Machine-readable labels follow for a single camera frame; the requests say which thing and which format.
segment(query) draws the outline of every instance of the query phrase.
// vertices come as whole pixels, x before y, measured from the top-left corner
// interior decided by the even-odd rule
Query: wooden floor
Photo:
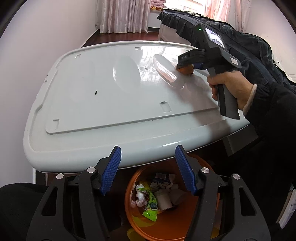
[[[130,41],[130,40],[157,40],[158,32],[148,33],[122,33],[122,34],[100,34],[99,31],[95,32],[83,45],[83,47],[91,46],[101,43],[110,43],[117,41]]]

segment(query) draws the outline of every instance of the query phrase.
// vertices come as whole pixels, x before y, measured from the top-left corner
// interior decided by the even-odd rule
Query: rectangular slot
[[[163,112],[170,112],[170,111],[172,111],[172,109],[170,108],[170,105],[166,101],[159,102],[159,104],[160,104]]]
[[[55,120],[53,120],[53,122],[54,122],[53,127],[56,130],[59,127],[59,119],[55,119]]]
[[[55,216],[56,214],[56,203],[57,203],[57,187],[55,187],[51,194],[49,195],[49,198],[44,205],[44,208],[41,212],[42,216]]]

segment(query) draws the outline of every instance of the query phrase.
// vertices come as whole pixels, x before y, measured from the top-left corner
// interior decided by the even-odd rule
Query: scanner display screen
[[[209,39],[218,44],[219,46],[221,46],[222,48],[225,48],[224,47],[224,44],[223,44],[223,41],[221,39],[221,37],[216,34],[215,32],[213,32],[212,30],[208,29],[208,28],[205,28],[206,32],[207,32],[207,35],[209,36]]]

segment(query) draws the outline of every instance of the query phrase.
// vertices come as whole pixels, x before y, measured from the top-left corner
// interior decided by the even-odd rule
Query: white wall
[[[252,1],[246,32],[265,39],[286,73],[296,74],[296,34],[271,0]]]
[[[103,7],[103,0],[96,0],[96,10],[97,10],[97,29],[100,29],[101,25],[101,17],[102,17],[102,7]]]
[[[27,117],[52,64],[95,32],[96,0],[28,0],[0,38],[0,187],[33,182]]]

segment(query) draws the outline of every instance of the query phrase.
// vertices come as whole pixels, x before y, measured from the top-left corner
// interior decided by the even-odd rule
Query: hand
[[[212,89],[214,100],[218,99],[218,90],[215,85],[224,84],[229,92],[237,98],[237,106],[240,110],[246,105],[253,89],[253,85],[239,71],[224,72],[213,77],[208,76],[207,81]]]

